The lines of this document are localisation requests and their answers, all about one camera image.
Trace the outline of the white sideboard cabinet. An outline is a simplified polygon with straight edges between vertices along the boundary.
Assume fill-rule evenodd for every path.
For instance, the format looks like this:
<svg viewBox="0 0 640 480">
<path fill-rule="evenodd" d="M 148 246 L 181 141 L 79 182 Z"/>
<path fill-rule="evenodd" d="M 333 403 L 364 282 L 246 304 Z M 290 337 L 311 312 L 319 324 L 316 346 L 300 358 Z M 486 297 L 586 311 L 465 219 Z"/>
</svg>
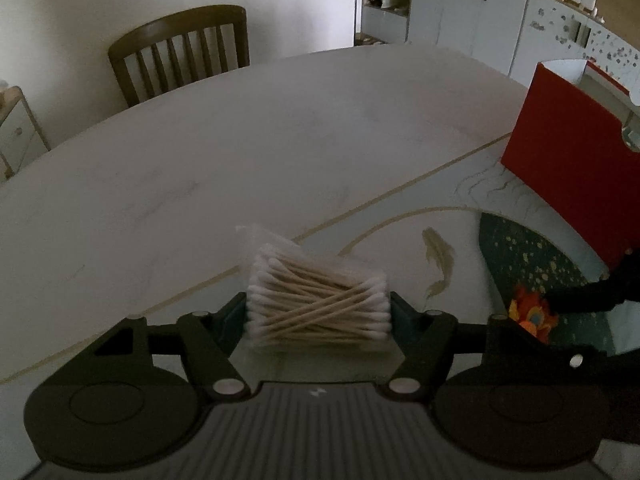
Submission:
<svg viewBox="0 0 640 480">
<path fill-rule="evenodd" d="M 10 180 L 51 151 L 49 140 L 20 87 L 1 89 L 1 181 Z"/>
</svg>

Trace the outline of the white wall cabinets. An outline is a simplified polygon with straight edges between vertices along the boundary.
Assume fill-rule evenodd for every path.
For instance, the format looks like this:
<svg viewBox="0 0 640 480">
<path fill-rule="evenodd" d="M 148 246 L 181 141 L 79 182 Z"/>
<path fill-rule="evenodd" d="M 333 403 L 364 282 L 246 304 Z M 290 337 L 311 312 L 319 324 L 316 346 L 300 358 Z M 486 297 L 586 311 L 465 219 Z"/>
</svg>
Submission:
<svg viewBox="0 0 640 480">
<path fill-rule="evenodd" d="M 596 64 L 639 88 L 639 0 L 357 0 L 357 44 L 456 50 L 527 86 L 556 58 Z"/>
</svg>

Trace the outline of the bag of cotton swabs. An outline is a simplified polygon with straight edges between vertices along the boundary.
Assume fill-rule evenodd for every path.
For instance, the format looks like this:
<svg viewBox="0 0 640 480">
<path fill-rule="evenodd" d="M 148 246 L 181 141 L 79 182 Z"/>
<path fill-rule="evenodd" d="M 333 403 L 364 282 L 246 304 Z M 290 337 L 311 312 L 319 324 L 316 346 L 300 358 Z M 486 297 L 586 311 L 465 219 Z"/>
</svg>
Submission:
<svg viewBox="0 0 640 480">
<path fill-rule="evenodd" d="M 317 258 L 258 224 L 238 226 L 245 337 L 256 347 L 377 347 L 390 338 L 384 272 Z"/>
</svg>

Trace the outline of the red cardboard shoe box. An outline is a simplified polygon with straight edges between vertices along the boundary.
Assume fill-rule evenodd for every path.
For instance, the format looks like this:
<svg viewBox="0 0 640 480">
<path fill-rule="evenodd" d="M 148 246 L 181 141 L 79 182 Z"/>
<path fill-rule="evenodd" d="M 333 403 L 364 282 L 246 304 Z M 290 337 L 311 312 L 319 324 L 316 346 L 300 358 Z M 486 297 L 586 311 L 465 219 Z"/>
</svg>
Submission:
<svg viewBox="0 0 640 480">
<path fill-rule="evenodd" d="M 639 98 L 587 60 L 540 62 L 501 157 L 607 265 L 639 244 Z"/>
</svg>

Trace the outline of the dark wooden chair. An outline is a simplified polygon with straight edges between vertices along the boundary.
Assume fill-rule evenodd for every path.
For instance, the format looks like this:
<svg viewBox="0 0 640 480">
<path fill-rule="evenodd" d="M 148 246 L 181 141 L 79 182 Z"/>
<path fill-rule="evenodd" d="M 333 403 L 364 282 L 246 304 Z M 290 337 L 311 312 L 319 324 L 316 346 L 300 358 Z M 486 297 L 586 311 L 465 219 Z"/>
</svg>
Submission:
<svg viewBox="0 0 640 480">
<path fill-rule="evenodd" d="M 107 56 L 126 104 L 134 107 L 249 66 L 246 10 L 214 4 L 169 14 L 127 32 Z"/>
</svg>

